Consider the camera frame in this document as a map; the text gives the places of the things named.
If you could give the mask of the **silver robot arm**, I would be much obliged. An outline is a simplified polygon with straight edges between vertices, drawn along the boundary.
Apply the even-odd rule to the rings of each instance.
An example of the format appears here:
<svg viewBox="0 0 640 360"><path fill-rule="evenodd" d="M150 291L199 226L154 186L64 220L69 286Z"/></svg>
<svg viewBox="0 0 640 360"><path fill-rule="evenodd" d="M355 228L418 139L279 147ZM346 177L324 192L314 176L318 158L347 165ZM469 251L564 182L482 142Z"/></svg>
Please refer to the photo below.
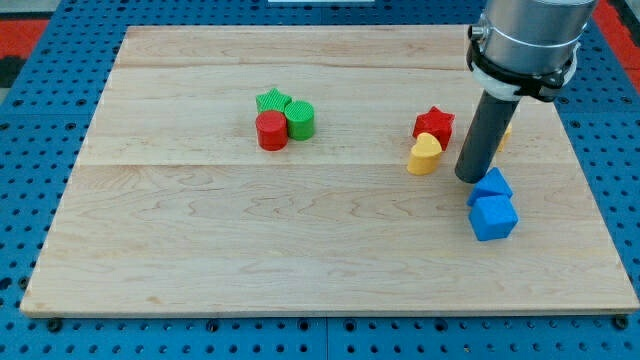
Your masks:
<svg viewBox="0 0 640 360"><path fill-rule="evenodd" d="M577 68L579 39L596 0L488 0L469 26L467 64L501 101L551 102Z"/></svg>

